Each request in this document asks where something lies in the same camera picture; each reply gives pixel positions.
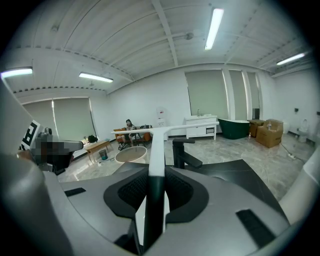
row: white ceiling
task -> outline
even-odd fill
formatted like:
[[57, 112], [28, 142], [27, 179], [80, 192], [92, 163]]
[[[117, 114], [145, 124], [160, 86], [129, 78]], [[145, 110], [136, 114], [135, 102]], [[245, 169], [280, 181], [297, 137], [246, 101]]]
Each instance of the white ceiling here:
[[[212, 50], [204, 50], [213, 8], [224, 9], [224, 16]], [[186, 33], [193, 39], [186, 40]], [[242, 64], [276, 73], [277, 61], [306, 50], [284, 14], [263, 0], [53, 0], [25, 20], [1, 64], [33, 67], [32, 75], [7, 78], [17, 93], [50, 87], [109, 93], [193, 64]], [[93, 80], [89, 86], [80, 72], [114, 82]]]

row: wooden table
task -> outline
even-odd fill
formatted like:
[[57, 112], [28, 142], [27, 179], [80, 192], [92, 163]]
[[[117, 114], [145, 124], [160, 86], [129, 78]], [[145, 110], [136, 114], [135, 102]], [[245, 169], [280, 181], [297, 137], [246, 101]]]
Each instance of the wooden table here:
[[99, 149], [104, 148], [104, 147], [105, 147], [106, 150], [108, 150], [108, 152], [109, 152], [109, 149], [108, 149], [108, 147], [107, 147], [108, 145], [111, 146], [110, 141], [98, 141], [98, 142], [92, 143], [92, 144], [89, 145], [88, 147], [84, 148], [84, 149], [87, 151], [87, 153], [88, 153], [88, 156], [89, 156], [89, 159], [90, 159], [91, 163], [94, 163], [94, 162], [92, 162], [92, 160], [91, 160], [90, 153], [92, 154], [93, 160], [95, 160], [95, 158], [94, 158], [94, 152], [96, 152], [96, 151], [98, 151]]

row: trash can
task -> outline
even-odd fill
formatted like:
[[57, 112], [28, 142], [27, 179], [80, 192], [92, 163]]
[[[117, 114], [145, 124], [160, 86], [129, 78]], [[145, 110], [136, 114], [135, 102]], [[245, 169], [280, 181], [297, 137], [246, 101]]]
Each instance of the trash can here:
[[107, 156], [107, 151], [105, 149], [99, 151], [99, 154], [100, 154], [102, 160], [107, 160], [108, 156]]

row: fluorescent ceiling light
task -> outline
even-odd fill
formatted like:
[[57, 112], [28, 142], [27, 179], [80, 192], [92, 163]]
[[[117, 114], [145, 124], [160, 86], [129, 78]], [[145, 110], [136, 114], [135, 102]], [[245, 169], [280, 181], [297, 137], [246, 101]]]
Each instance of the fluorescent ceiling light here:
[[98, 75], [94, 75], [94, 74], [83, 73], [83, 72], [80, 73], [79, 77], [80, 78], [89, 78], [89, 79], [99, 80], [99, 81], [103, 81], [103, 82], [107, 82], [107, 83], [111, 83], [111, 82], [114, 81], [111, 78], [98, 76]]
[[209, 30], [208, 38], [206, 40], [205, 47], [204, 47], [205, 50], [211, 50], [212, 45], [214, 44], [214, 41], [216, 39], [216, 35], [217, 35], [217, 32], [218, 32], [223, 15], [224, 15], [223, 9], [214, 9], [213, 10], [210, 30]]
[[22, 69], [4, 71], [1, 73], [1, 77], [9, 78], [9, 77], [28, 75], [28, 74], [32, 74], [32, 68], [22, 68]]
[[292, 61], [300, 59], [300, 58], [302, 58], [304, 56], [305, 56], [304, 53], [300, 53], [300, 54], [294, 55], [294, 56], [292, 56], [290, 58], [286, 58], [284, 60], [281, 60], [281, 61], [277, 62], [277, 65], [282, 65], [282, 64], [285, 64], [285, 63], [288, 63], [288, 62], [292, 62]]

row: window blind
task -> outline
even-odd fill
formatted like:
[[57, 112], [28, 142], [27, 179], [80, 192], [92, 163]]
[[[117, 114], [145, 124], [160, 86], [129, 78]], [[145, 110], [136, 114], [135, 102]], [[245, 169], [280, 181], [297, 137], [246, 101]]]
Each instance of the window blind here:
[[258, 91], [256, 73], [248, 72], [247, 74], [248, 74], [250, 90], [251, 90], [252, 108], [259, 109], [260, 108], [259, 91]]
[[230, 70], [233, 87], [235, 119], [247, 120], [247, 98], [245, 82], [240, 70]]
[[227, 94], [222, 70], [185, 73], [188, 84], [191, 115], [217, 115], [228, 119]]
[[81, 141], [96, 135], [88, 98], [55, 99], [53, 102], [60, 140]]
[[23, 105], [23, 107], [29, 112], [33, 120], [44, 128], [51, 128], [52, 135], [57, 135], [51, 100], [29, 103]]

